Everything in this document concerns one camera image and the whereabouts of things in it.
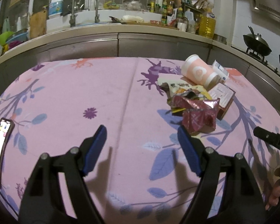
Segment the snack wrapper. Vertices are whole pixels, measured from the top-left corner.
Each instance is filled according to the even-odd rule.
[[[173,106],[186,109],[182,114],[182,124],[189,133],[215,130],[219,102],[220,99],[192,100],[181,95],[174,95],[171,101]]]

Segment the table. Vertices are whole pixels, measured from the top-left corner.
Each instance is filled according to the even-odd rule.
[[[5,151],[1,193],[18,211],[39,156],[64,154],[103,124],[106,144],[84,180],[105,222],[179,223],[199,178],[177,140],[181,117],[169,113],[157,79],[159,73],[180,75],[183,63],[120,57],[65,60],[20,75],[0,97],[0,118],[16,124]],[[280,116],[241,73],[229,72],[226,85],[236,91],[234,102],[214,132],[196,137],[220,154],[242,152],[265,196],[276,180],[280,152],[255,138],[253,128],[280,133]],[[66,211],[75,217],[60,177]],[[223,183],[221,174],[210,216],[217,213]]]

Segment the faucet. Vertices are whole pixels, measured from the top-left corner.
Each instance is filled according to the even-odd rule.
[[[100,22],[100,20],[99,20],[99,0],[96,0],[96,16],[95,16],[94,22],[95,23],[99,23]]]
[[[72,15],[70,16],[69,24],[70,27],[75,27],[76,26],[76,15],[74,11],[74,4],[75,0],[72,0]]]

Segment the paper cup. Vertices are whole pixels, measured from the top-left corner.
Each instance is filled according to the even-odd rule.
[[[220,76],[206,64],[198,55],[191,55],[181,67],[181,74],[206,90],[213,88]]]

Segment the screw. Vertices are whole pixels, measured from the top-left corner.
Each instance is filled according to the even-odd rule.
[[[241,154],[241,153],[237,153],[237,154],[235,154],[235,156],[238,160],[241,160],[244,158],[243,154]]]
[[[49,154],[45,152],[41,155],[41,159],[46,160],[48,158],[48,156],[49,156]]]
[[[70,149],[70,153],[71,154],[77,154],[79,152],[79,148],[78,147],[73,147],[72,149]]]
[[[206,153],[208,153],[208,154],[212,154],[212,153],[214,152],[214,149],[211,148],[211,147],[207,147],[207,148],[205,148],[205,151],[206,151]]]

